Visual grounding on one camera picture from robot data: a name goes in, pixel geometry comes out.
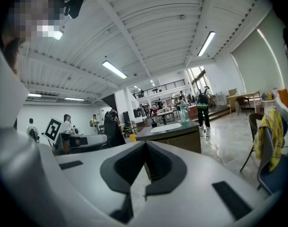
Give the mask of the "black sink counter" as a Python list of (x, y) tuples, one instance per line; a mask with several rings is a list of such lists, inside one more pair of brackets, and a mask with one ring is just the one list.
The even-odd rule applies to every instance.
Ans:
[(180, 123), (180, 128), (151, 133), (152, 126), (143, 128), (137, 135), (137, 141), (156, 141), (169, 144), (178, 148), (189, 150), (195, 153), (201, 153), (201, 140), (199, 132), (199, 124), (194, 121), (189, 122), (173, 122)]

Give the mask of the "black balcony railing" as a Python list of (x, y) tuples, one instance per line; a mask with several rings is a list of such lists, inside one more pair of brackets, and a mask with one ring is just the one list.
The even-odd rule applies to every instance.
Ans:
[(157, 93), (161, 93), (161, 92), (168, 91), (168, 90), (178, 88), (178, 87), (182, 87), (185, 85), (186, 85), (185, 80), (181, 79), (181, 80), (166, 83), (163, 85), (153, 86), (152, 88), (149, 88), (146, 90), (138, 90), (138, 92), (134, 92), (132, 93), (132, 95), (135, 96), (136, 98), (143, 98), (146, 96), (155, 95)]

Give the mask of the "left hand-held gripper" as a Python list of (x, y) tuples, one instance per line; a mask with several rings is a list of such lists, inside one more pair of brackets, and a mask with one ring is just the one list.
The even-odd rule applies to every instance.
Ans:
[(108, 142), (108, 137), (104, 134), (82, 137), (78, 134), (78, 129), (55, 118), (50, 119), (42, 135), (48, 140), (56, 155), (67, 155), (86, 145), (96, 147)]

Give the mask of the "dark wicker chair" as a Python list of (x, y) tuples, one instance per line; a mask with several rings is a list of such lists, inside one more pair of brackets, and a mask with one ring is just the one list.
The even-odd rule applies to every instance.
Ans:
[(247, 109), (251, 109), (250, 105), (250, 100), (248, 97), (237, 97), (237, 102), (238, 102), (238, 112), (237, 114), (239, 115), (239, 112), (245, 112), (247, 115)]

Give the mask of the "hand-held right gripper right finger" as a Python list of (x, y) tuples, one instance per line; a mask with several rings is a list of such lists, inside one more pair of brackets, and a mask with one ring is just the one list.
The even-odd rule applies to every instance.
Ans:
[(145, 143), (145, 169), (151, 180), (146, 195), (171, 193), (186, 177), (186, 164), (182, 158), (152, 141)]

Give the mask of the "grey shelf table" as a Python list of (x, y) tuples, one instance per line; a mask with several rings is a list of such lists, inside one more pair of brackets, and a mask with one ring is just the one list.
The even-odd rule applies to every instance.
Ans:
[(156, 117), (158, 118), (160, 124), (167, 124), (168, 122), (173, 122), (175, 120), (173, 111), (158, 113)]

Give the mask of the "grey roller blind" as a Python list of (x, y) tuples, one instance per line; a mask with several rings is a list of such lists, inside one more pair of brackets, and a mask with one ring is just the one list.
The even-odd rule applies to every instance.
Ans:
[(260, 29), (252, 32), (233, 52), (246, 92), (283, 89), (284, 79), (277, 57)]

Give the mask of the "yellow plaid cloth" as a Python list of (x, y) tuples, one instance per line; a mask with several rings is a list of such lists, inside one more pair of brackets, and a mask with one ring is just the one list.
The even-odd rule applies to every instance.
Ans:
[(284, 143), (284, 131), (281, 115), (275, 109), (270, 109), (261, 119), (261, 125), (254, 137), (254, 150), (256, 159), (261, 160), (264, 153), (264, 136), (270, 130), (273, 143), (273, 155), (270, 158), (269, 172), (278, 165)]

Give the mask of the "green spray bottle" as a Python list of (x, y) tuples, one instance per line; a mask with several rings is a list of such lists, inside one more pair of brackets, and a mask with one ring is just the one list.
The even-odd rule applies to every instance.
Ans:
[(180, 118), (181, 118), (181, 121), (182, 122), (189, 122), (190, 119), (189, 119), (189, 107), (188, 107), (188, 104), (183, 100), (183, 99), (180, 99), (180, 102), (179, 102), (179, 109), (180, 109)]

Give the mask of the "black green backpack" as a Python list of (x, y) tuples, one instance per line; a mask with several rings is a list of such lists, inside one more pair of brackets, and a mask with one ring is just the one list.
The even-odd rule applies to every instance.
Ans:
[(197, 96), (197, 107), (198, 108), (207, 108), (208, 107), (208, 94), (207, 89), (204, 92), (199, 90), (200, 94)]

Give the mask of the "blue grey chair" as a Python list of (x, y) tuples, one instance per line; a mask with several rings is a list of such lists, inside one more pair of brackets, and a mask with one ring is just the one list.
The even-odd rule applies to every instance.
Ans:
[(285, 189), (288, 184), (288, 155), (281, 155), (278, 165), (270, 171), (270, 161), (274, 156), (272, 133), (269, 128), (264, 130), (264, 143), (261, 161), (258, 168), (257, 190), (264, 189), (269, 195)]

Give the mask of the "wooden step platform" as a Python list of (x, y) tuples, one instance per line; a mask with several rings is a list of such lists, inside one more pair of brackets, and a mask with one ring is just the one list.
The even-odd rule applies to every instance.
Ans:
[[(190, 112), (189, 113), (189, 118), (195, 122), (198, 122), (198, 114), (197, 114), (197, 106), (192, 105), (189, 107)], [(209, 119), (210, 121), (216, 120), (218, 118), (221, 118), (223, 116), (226, 116), (230, 114), (230, 109), (227, 105), (220, 105), (216, 106), (212, 109), (209, 109)]]

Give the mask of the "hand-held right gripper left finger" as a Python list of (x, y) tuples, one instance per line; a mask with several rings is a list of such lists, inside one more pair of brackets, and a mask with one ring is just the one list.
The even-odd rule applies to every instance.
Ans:
[(146, 143), (138, 142), (103, 161), (100, 174), (108, 187), (119, 193), (130, 193), (130, 187), (145, 164)]

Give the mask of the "tall window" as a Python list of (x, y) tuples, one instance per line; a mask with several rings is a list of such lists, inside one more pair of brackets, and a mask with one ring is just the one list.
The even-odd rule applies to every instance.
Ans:
[(208, 87), (210, 90), (212, 90), (210, 81), (203, 66), (189, 68), (186, 71), (192, 86), (193, 95), (195, 95), (199, 89), (204, 87)]

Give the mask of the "light wooden desk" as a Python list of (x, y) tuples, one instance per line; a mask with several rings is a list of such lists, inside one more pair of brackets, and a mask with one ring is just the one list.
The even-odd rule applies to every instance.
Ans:
[(229, 103), (229, 111), (230, 113), (234, 112), (236, 110), (235, 107), (235, 101), (237, 98), (239, 97), (248, 97), (248, 98), (252, 98), (253, 99), (253, 103), (254, 103), (254, 112), (257, 113), (257, 109), (256, 109), (256, 104), (257, 104), (257, 100), (261, 101), (261, 95), (260, 92), (254, 92), (254, 93), (244, 93), (244, 94), (235, 94), (232, 96), (228, 96), (227, 97), (227, 102)]

